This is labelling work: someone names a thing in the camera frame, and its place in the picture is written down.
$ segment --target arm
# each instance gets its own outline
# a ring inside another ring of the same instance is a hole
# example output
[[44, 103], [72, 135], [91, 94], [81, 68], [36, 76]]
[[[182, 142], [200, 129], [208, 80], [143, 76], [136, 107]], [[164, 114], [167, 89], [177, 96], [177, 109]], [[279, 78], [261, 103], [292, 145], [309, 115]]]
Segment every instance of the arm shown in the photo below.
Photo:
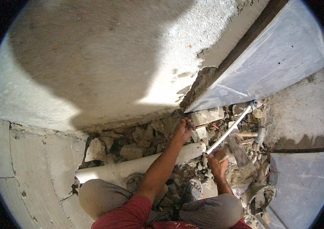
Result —
[[135, 195], [146, 196], [153, 203], [168, 178], [170, 178], [180, 150], [188, 138], [190, 138], [191, 126], [190, 119], [182, 119], [169, 147], [148, 168]]
[[224, 173], [228, 166], [228, 159], [218, 163], [213, 153], [209, 154], [208, 163], [211, 167], [211, 173], [214, 176], [214, 180], [217, 183], [218, 195], [228, 193], [233, 195], [232, 189], [229, 187], [226, 174]]

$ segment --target sandal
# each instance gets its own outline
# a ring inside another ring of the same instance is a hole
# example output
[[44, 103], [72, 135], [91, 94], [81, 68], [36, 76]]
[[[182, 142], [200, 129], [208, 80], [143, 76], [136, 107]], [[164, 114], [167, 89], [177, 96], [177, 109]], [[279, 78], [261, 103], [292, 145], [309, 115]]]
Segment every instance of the sandal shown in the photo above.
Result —
[[183, 194], [183, 203], [191, 202], [194, 200], [198, 200], [202, 193], [203, 185], [196, 178], [191, 178], [189, 182], [185, 185], [185, 190]]
[[134, 192], [139, 188], [140, 182], [143, 180], [143, 177], [143, 173], [130, 174], [126, 179], [127, 190], [134, 194]]

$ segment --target white pvc pipe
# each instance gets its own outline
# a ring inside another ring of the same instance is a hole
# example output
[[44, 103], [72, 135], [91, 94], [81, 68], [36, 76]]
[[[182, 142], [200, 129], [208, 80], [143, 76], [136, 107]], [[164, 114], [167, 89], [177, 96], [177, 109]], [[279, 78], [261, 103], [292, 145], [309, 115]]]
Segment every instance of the white pvc pipe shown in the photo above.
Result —
[[232, 132], [235, 126], [245, 117], [248, 111], [252, 108], [252, 104], [248, 105], [238, 119], [228, 128], [228, 130], [206, 151], [206, 154], [210, 154], [219, 144]]
[[[185, 145], [178, 154], [175, 164], [201, 156], [205, 150], [206, 146], [203, 141]], [[79, 169], [76, 171], [76, 177], [81, 184], [91, 179], [103, 179], [104, 181], [126, 188], [126, 177], [133, 173], [145, 173], [159, 155], [161, 153], [117, 164]]]

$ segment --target red shirt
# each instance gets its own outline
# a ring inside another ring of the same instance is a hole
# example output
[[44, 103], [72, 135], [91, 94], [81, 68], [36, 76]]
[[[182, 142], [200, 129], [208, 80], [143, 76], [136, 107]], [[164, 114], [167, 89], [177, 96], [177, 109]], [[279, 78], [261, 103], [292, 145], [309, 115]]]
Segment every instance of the red shirt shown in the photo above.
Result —
[[[155, 229], [199, 229], [187, 222], [174, 221], [154, 222], [148, 226], [146, 221], [151, 209], [152, 203], [147, 197], [133, 196], [121, 208], [103, 214], [93, 223], [91, 229], [140, 229], [151, 228], [152, 226]], [[251, 227], [247, 226], [243, 218], [241, 218], [231, 229], [251, 229]]]

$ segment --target right hand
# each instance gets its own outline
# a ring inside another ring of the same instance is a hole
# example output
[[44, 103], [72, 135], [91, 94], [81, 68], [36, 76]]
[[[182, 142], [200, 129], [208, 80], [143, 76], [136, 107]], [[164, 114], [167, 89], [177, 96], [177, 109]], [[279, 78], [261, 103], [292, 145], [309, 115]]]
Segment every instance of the right hand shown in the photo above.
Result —
[[208, 166], [215, 179], [225, 179], [226, 176], [224, 172], [228, 167], [228, 159], [224, 159], [222, 162], [218, 163], [214, 153], [211, 153], [208, 157]]

